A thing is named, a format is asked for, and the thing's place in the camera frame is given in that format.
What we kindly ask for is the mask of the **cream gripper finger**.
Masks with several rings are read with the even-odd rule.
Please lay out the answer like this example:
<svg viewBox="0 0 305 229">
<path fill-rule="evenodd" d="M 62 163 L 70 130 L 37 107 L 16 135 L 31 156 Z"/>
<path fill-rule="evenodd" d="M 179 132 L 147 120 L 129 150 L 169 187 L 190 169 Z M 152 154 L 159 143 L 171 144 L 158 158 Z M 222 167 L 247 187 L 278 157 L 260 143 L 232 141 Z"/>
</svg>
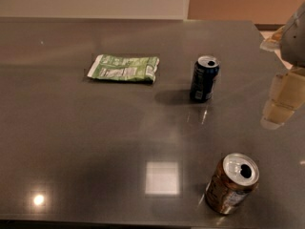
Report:
<svg viewBox="0 0 305 229">
<path fill-rule="evenodd" d="M 260 123 L 268 130 L 276 130 L 304 103 L 305 68 L 293 66 L 285 74 L 274 77 Z"/>
<path fill-rule="evenodd" d="M 283 31 L 283 27 L 276 30 L 271 36 L 267 37 L 261 42 L 260 48 L 268 52 L 274 52 L 275 50 L 279 50 Z"/>
</svg>

